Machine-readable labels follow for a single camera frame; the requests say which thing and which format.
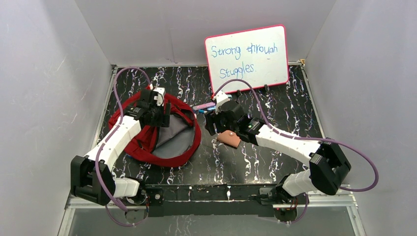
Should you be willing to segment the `red student backpack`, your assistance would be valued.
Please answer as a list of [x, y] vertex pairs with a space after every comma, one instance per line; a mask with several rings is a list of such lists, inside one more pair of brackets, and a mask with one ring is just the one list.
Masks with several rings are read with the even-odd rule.
[[145, 126], [125, 147], [132, 158], [162, 167], [184, 165], [201, 142], [201, 130], [191, 107], [173, 95], [165, 94], [171, 103], [169, 127]]

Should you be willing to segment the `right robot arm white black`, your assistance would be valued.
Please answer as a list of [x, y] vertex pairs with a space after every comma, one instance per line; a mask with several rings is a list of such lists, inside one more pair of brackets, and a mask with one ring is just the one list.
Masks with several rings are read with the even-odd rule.
[[259, 118], [249, 117], [236, 101], [225, 102], [206, 113], [205, 118], [205, 129], [211, 135], [232, 131], [244, 142], [274, 149], [307, 166], [307, 170], [285, 176], [269, 192], [260, 192], [261, 199], [288, 204], [309, 191], [335, 195], [351, 169], [338, 144], [304, 140], [278, 131]]

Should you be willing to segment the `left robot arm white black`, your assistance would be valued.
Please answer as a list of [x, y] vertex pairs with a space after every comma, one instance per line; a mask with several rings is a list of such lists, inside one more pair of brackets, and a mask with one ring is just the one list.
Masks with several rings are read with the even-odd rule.
[[84, 156], [75, 156], [70, 164], [70, 192], [90, 202], [106, 206], [113, 202], [126, 211], [120, 201], [128, 197], [132, 203], [145, 202], [147, 192], [132, 178], [116, 178], [111, 170], [127, 145], [145, 127], [168, 127], [171, 103], [165, 102], [164, 88], [143, 89], [139, 99], [121, 107], [116, 124], [108, 134]]

